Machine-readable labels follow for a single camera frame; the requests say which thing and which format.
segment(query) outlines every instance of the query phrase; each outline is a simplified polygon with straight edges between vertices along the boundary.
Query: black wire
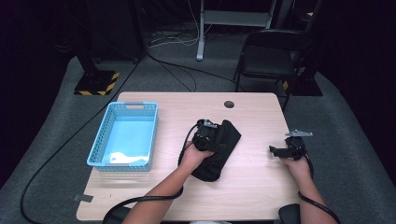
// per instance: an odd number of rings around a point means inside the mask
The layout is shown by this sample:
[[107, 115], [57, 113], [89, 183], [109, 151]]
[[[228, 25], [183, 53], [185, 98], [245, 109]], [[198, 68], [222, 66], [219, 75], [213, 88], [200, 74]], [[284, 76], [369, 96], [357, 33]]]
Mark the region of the black wire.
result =
[[183, 42], [186, 42], [186, 41], [192, 41], [192, 40], [181, 40], [181, 38], [183, 38], [183, 37], [193, 37], [193, 38], [196, 38], [196, 36], [194, 35], [194, 34], [191, 34], [191, 33], [188, 33], [188, 32], [180, 32], [180, 33], [177, 33], [177, 34], [173, 34], [173, 35], [164, 35], [164, 34], [161, 34], [161, 35], [156, 35], [156, 36], [153, 36], [151, 39], [150, 39], [150, 41], [148, 42], [148, 46], [149, 47], [155, 47], [155, 46], [157, 46], [157, 45], [161, 45], [162, 43], [164, 43], [164, 44], [166, 44], [166, 43], [168, 43], [168, 42], [165, 42], [165, 40], [177, 40], [177, 41], [179, 41], [180, 43], [183, 43]]
[[300, 191], [298, 191], [298, 196], [305, 202], [310, 203], [312, 205], [314, 205], [315, 207], [321, 209], [322, 211], [326, 212], [327, 214], [329, 214], [332, 218], [334, 218], [334, 220], [338, 223], [341, 224], [340, 219], [338, 218], [338, 216], [332, 211], [330, 210], [328, 207], [326, 207], [325, 205], [318, 203], [310, 198], [305, 197]]
[[191, 91], [189, 87], [186, 86], [186, 84], [184, 84], [184, 82], [182, 82], [180, 79], [178, 79], [175, 74], [173, 74], [167, 67], [165, 67], [165, 65], [163, 65], [163, 63], [158, 62], [165, 70], [167, 70], [178, 82], [180, 82], [188, 91]]
[[159, 62], [159, 63], [164, 63], [164, 64], [168, 64], [168, 65], [173, 65], [173, 66], [177, 66], [177, 67], [181, 67], [181, 68], [190, 69], [190, 70], [192, 70], [192, 71], [204, 73], [204, 74], [210, 75], [210, 76], [212, 76], [212, 77], [218, 77], [218, 78], [221, 78], [221, 79], [230, 81], [230, 82], [232, 82], [233, 84], [235, 84], [235, 82], [234, 82], [233, 80], [228, 79], [227, 77], [221, 77], [221, 76], [219, 76], [219, 75], [215, 75], [215, 74], [213, 74], [213, 73], [209, 73], [209, 72], [206, 72], [206, 71], [204, 71], [204, 70], [200, 70], [200, 69], [196, 69], [196, 68], [191, 68], [191, 67], [184, 66], [184, 65], [180, 65], [180, 64], [176, 64], [176, 63], [164, 62], [164, 61], [161, 61], [161, 60], [159, 60], [159, 59], [154, 58], [154, 57], [151, 56], [149, 53], [148, 53], [148, 56], [149, 56], [152, 60], [154, 60], [154, 61], [156, 61], [156, 62]]
[[189, 140], [189, 136], [190, 136], [192, 130], [193, 130], [195, 127], [198, 127], [198, 124], [195, 124], [194, 126], [192, 126], [192, 128], [191, 128], [191, 129], [189, 130], [189, 132], [187, 133], [186, 139], [184, 139], [183, 148], [181, 149], [182, 151], [186, 150], [189, 146], [191, 146], [191, 145], [196, 141], [196, 140], [195, 140], [195, 141], [191, 141], [191, 143], [189, 143], [189, 145], [186, 146], [187, 141]]
[[105, 217], [103, 218], [103, 223], [107, 224], [107, 222], [111, 219], [111, 216], [113, 213], [123, 207], [124, 205], [130, 204], [130, 203], [139, 203], [139, 202], [149, 202], [149, 201], [168, 201], [168, 200], [174, 200], [183, 194], [183, 187], [174, 195], [171, 196], [142, 196], [142, 197], [136, 197], [132, 199], [125, 200], [121, 203], [116, 204], [113, 206], [108, 212], [106, 213]]
[[195, 92], [197, 90], [197, 82], [195, 81], [194, 76], [191, 73], [189, 73], [188, 71], [186, 71], [183, 68], [181, 68], [181, 67], [177, 67], [177, 68], [190, 75], [190, 77], [192, 78], [192, 81], [194, 82], [194, 91], [193, 92]]
[[311, 158], [309, 158], [308, 153], [305, 153], [304, 157], [306, 158], [306, 162], [308, 162], [309, 171], [311, 172], [311, 178], [314, 178], [314, 165], [312, 164]]
[[128, 75], [127, 78], [125, 78], [125, 80], [122, 82], [122, 84], [120, 85], [119, 89], [114, 93], [114, 95], [110, 98], [110, 100], [96, 113], [94, 114], [88, 121], [86, 121], [74, 134], [72, 134], [71, 137], [69, 137], [45, 162], [44, 164], [41, 165], [41, 167], [35, 172], [35, 174], [30, 178], [29, 182], [26, 184], [22, 195], [21, 195], [21, 199], [20, 199], [20, 210], [21, 210], [21, 214], [23, 216], [23, 218], [31, 223], [35, 223], [35, 224], [39, 224], [39, 222], [33, 221], [32, 219], [30, 219], [25, 211], [24, 211], [24, 207], [23, 207], [23, 202], [24, 202], [24, 196], [26, 194], [26, 191], [29, 189], [30, 185], [32, 184], [33, 180], [35, 179], [35, 177], [41, 172], [41, 170], [64, 148], [64, 146], [66, 146], [83, 128], [85, 128], [94, 118], [96, 118], [106, 107], [107, 105], [114, 99], [114, 97], [117, 96], [117, 94], [120, 92], [121, 88], [123, 87], [123, 85], [126, 83], [126, 81], [129, 79], [129, 77], [131, 76], [131, 74], [134, 72], [134, 70], [136, 69], [136, 67], [139, 65], [139, 62], [136, 64], [136, 66], [134, 67], [134, 69], [131, 71], [131, 73]]

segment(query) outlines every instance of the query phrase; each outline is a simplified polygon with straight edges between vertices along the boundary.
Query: dark background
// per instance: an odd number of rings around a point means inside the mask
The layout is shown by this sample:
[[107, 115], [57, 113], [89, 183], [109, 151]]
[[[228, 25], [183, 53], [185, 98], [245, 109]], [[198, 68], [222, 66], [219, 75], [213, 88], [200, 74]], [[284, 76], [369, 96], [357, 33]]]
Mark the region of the dark background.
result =
[[[57, 96], [65, 68], [75, 56], [57, 1], [3, 2], [0, 7], [0, 186], [40, 130]], [[190, 20], [186, 1], [137, 2], [141, 8], [136, 14], [144, 14], [141, 19], [146, 25]], [[85, 3], [67, 1], [72, 14], [89, 26]], [[312, 7], [314, 3], [297, 0], [296, 6]], [[222, 6], [255, 10], [258, 8], [255, 4], [252, 0], [251, 4], [230, 1], [228, 5], [223, 1]], [[191, 5], [198, 16], [199, 1], [191, 1]], [[322, 47], [318, 56], [322, 61], [319, 72], [343, 94], [394, 184], [395, 5], [390, 0], [324, 1], [312, 29]], [[286, 25], [295, 24], [294, 20], [290, 17], [291, 23]], [[81, 27], [78, 31], [90, 48], [90, 34]]]

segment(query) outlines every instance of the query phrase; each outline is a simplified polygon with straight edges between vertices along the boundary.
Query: black chair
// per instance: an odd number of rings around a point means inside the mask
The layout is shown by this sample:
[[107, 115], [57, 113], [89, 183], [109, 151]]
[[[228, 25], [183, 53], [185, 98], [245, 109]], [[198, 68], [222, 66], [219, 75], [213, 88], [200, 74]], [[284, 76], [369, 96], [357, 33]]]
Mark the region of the black chair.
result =
[[241, 76], [266, 78], [283, 82], [284, 111], [290, 98], [292, 84], [299, 75], [304, 58], [314, 47], [314, 39], [304, 31], [264, 29], [247, 36], [233, 80], [239, 89]]
[[300, 205], [297, 203], [283, 206], [278, 211], [281, 224], [300, 224]]

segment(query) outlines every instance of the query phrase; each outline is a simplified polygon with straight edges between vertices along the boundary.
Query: person's right hand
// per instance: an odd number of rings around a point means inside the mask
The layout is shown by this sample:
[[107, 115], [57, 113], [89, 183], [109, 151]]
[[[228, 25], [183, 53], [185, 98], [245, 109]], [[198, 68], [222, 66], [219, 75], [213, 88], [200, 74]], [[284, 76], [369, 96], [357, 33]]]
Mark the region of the person's right hand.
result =
[[308, 161], [305, 157], [301, 157], [297, 161], [285, 158], [280, 159], [289, 166], [291, 174], [298, 183], [306, 179], [311, 179], [311, 171], [309, 170]]
[[210, 151], [199, 151], [191, 142], [187, 142], [186, 145], [188, 145], [188, 147], [184, 151], [179, 167], [187, 169], [191, 173], [205, 158], [213, 155], [213, 152]]

